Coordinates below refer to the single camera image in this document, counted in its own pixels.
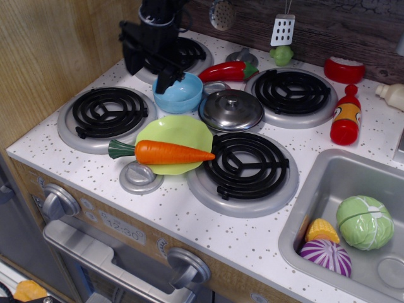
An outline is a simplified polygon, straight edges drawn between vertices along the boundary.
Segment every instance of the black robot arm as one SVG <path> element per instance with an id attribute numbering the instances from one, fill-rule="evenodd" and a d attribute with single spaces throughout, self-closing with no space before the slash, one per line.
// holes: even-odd
<path id="1" fill-rule="evenodd" d="M 146 56 L 167 63 L 158 74 L 157 93 L 164 93 L 175 80 L 184 76 L 182 68 L 159 51 L 177 39 L 182 10 L 187 2 L 189 0 L 143 0 L 139 9 L 140 25 L 128 21 L 119 24 L 125 65 L 131 74 L 136 74 L 145 65 Z"/>

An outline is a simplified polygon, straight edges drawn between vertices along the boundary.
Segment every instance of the blue bowl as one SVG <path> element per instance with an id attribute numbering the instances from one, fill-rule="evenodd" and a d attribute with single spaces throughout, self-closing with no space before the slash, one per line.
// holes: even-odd
<path id="1" fill-rule="evenodd" d="M 162 110 L 171 114 L 183 114 L 198 109 L 202 99 L 203 83 L 191 73 L 175 81 L 164 93 L 156 93 L 157 80 L 153 83 L 154 101 Z"/>

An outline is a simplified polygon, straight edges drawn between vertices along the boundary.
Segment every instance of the purple onion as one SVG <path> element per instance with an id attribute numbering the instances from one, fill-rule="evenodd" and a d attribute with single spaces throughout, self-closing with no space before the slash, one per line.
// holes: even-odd
<path id="1" fill-rule="evenodd" d="M 350 277 L 351 259 L 341 245 L 329 240 L 313 240 L 304 244 L 300 255 L 322 267 Z"/>

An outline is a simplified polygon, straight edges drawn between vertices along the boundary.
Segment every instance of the toy stove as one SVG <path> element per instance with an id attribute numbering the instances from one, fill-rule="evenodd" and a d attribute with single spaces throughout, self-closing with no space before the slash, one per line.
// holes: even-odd
<path id="1" fill-rule="evenodd" d="M 112 139 L 133 143 L 156 117 L 154 103 L 141 92 L 118 86 L 95 88 L 63 106 L 57 132 L 75 150 L 107 154 Z"/>
<path id="2" fill-rule="evenodd" d="M 269 69 L 253 76 L 245 91 L 264 105 L 264 122 L 306 129 L 331 119 L 338 97 L 322 77 L 294 68 Z"/>
<path id="3" fill-rule="evenodd" d="M 158 54 L 163 54 L 164 58 L 181 66 L 184 71 L 196 75 L 213 65 L 213 56 L 209 49 L 201 42 L 188 38 L 177 38 Z M 141 81 L 153 84 L 159 72 L 166 67 L 165 61 L 159 60 L 158 54 L 146 56 L 145 66 L 135 74 Z"/>
<path id="4" fill-rule="evenodd" d="M 254 133 L 217 134 L 212 153 L 216 159 L 187 173 L 192 193 L 212 210 L 230 217 L 262 217 L 296 193 L 296 163 L 274 140 Z"/>

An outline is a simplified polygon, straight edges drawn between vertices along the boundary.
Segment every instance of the metal pot lid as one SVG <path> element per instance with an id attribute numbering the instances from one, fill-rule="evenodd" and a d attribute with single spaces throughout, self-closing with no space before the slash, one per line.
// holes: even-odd
<path id="1" fill-rule="evenodd" d="M 212 93 L 199 105 L 201 120 L 217 131 L 246 131 L 257 125 L 264 116 L 261 102 L 242 90 L 223 90 Z"/>

